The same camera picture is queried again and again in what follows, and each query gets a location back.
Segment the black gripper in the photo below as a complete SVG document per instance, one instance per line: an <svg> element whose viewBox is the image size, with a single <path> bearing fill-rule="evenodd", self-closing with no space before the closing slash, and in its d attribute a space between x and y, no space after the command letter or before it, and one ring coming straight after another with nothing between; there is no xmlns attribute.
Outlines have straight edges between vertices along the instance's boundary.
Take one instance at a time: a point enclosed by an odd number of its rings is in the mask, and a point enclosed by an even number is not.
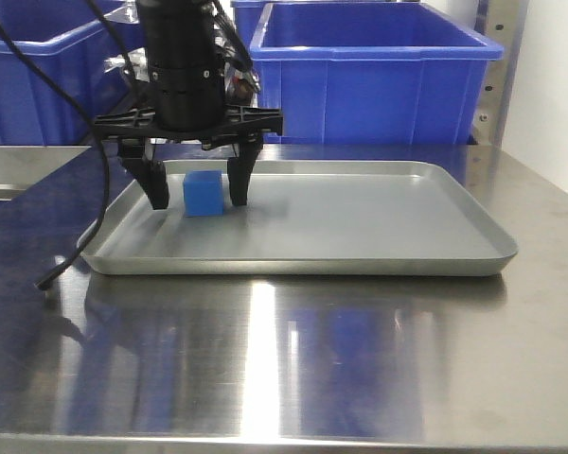
<svg viewBox="0 0 568 454"><path fill-rule="evenodd" d="M156 145L151 138L198 141L204 150L235 144L234 155L227 160L230 201L234 206L246 206L251 176L263 149L262 134L281 135L283 113L279 109L227 106L224 118L215 126L176 131L158 125L155 109L132 109L96 117L94 130L101 139L118 140L118 160L143 189L153 210L168 208L169 185L165 164L155 159Z"/></svg>

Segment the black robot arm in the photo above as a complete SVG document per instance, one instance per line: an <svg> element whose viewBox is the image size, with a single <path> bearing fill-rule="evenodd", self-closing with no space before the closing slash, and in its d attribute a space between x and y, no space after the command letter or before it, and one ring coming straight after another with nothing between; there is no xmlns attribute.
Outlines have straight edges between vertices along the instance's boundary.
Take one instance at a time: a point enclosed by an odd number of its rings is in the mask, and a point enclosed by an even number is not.
<svg viewBox="0 0 568 454"><path fill-rule="evenodd" d="M139 1L136 10L146 40L150 105L97 117L99 138L117 142L119 162L155 210L168 207L169 187L152 139L196 140L206 150L233 145L238 151L226 166L230 200L246 205L263 135L283 132L283 113L228 103L225 66L253 69L237 31L216 1Z"/></svg>

